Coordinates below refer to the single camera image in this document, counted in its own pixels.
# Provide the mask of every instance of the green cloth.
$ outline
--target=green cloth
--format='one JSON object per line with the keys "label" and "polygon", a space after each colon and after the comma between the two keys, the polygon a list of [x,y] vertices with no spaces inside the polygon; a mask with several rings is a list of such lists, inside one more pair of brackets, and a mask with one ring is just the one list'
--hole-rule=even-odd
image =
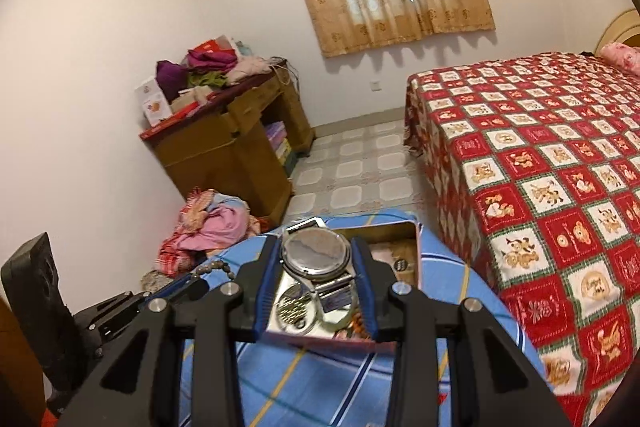
{"label": "green cloth", "polygon": [[224,87],[226,86],[226,75],[221,71],[209,71],[209,73],[203,74],[189,73],[187,84],[189,87]]}

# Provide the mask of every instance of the pile of clothes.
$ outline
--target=pile of clothes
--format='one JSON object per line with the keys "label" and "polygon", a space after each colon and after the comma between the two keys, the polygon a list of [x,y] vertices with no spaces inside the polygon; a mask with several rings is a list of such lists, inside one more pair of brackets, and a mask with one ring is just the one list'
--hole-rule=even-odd
{"label": "pile of clothes", "polygon": [[269,73],[269,63],[260,57],[244,57],[234,50],[189,50],[181,64],[160,60],[156,82],[167,101],[172,103],[181,92],[195,87],[209,87],[214,92],[241,82],[253,74]]}
{"label": "pile of clothes", "polygon": [[156,269],[176,277],[196,267],[205,256],[212,257],[259,233],[260,221],[240,198],[196,188],[180,210],[174,233],[162,243]]}

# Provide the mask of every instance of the headboard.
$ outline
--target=headboard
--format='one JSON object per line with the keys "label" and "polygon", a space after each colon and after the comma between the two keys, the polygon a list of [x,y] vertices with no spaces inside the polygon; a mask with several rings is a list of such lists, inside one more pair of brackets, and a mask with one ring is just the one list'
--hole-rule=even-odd
{"label": "headboard", "polygon": [[638,10],[628,10],[614,19],[598,42],[595,54],[598,55],[602,47],[610,42],[622,42],[627,46],[640,48],[640,14],[638,14]]}

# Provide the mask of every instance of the baseboard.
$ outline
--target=baseboard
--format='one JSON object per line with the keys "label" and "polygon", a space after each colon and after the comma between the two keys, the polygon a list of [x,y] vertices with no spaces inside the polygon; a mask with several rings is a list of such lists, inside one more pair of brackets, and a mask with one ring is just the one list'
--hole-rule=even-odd
{"label": "baseboard", "polygon": [[319,125],[314,127],[314,131],[316,131],[317,137],[322,137],[402,119],[404,119],[404,107],[397,107],[395,109],[387,109],[386,111],[374,112],[372,114],[365,114],[364,116]]}

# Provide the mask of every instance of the wooden desk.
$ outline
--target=wooden desk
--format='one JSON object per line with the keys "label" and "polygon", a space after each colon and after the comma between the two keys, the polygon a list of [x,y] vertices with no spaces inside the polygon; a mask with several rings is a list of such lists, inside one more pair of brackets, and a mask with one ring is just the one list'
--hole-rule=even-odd
{"label": "wooden desk", "polygon": [[274,121],[284,122],[296,153],[309,152],[314,132],[289,71],[281,68],[248,78],[146,141],[184,197],[196,186],[215,188],[279,225],[292,185],[264,131],[263,124]]}

